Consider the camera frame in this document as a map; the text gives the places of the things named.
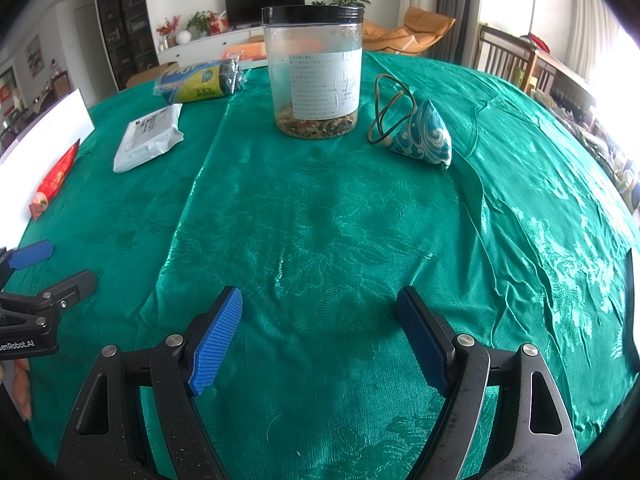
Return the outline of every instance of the silver bolt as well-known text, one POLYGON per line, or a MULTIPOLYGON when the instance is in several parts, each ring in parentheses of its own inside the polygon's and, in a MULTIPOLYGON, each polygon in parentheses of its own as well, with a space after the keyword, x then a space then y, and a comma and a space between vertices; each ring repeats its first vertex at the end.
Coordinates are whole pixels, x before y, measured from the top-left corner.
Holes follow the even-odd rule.
POLYGON ((183 339, 180 334, 171 334, 164 340, 164 342, 167 346, 180 346, 183 342, 183 339))
POLYGON ((118 347, 116 345, 107 345, 100 352, 105 357, 111 357, 116 354, 118 347))
POLYGON ((529 357, 535 357, 536 355, 538 355, 538 349, 531 343, 522 345, 522 351, 529 357))
POLYGON ((469 334, 460 334, 456 339, 462 346, 473 346, 476 344, 476 340, 469 334))

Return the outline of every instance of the round white vase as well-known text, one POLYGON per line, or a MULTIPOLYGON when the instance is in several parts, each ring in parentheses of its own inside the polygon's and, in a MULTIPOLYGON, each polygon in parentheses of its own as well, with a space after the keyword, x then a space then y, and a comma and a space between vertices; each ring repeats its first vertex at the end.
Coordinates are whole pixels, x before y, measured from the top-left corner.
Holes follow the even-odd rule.
POLYGON ((183 30, 182 32, 178 32, 175 35, 175 43, 178 45, 184 45, 185 43, 189 43, 191 41, 191 33, 188 30, 183 30))

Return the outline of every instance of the finger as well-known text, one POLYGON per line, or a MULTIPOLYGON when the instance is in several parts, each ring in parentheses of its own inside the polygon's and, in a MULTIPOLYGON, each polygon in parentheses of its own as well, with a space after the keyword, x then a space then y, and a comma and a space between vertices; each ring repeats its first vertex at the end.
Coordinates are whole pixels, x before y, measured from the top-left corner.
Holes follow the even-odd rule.
POLYGON ((16 359, 15 363, 23 370, 27 370, 27 371, 31 370, 31 367, 29 366, 29 361, 27 361, 27 359, 16 359))
POLYGON ((15 367, 14 396, 20 406, 20 412, 31 420, 31 393, 29 376, 27 371, 17 366, 15 367))

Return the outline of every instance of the transparent jar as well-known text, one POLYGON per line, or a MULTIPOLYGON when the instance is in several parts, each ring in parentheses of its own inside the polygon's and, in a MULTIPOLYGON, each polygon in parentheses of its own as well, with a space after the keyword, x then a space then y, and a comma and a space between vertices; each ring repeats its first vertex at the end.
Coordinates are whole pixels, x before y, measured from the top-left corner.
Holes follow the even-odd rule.
POLYGON ((331 139, 358 121, 360 7, 262 10, 276 126, 299 139, 331 139))

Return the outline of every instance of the blue gripper pad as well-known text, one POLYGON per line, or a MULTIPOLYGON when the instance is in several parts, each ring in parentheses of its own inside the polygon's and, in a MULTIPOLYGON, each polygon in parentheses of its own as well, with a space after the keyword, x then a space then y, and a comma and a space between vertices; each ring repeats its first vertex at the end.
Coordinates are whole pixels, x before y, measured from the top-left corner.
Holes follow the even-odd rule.
POLYGON ((13 270, 22 270, 50 258, 52 254, 53 244, 49 240, 41 240, 21 249, 16 249, 11 259, 9 259, 9 267, 13 270))
POLYGON ((188 381, 194 395, 213 384, 241 317, 242 292, 234 287, 194 353, 193 372, 188 381))
POLYGON ((447 378, 447 358, 444 349, 425 321, 420 308, 404 288, 398 292, 396 316, 427 384, 436 388, 441 396, 448 397, 452 391, 452 384, 447 378))

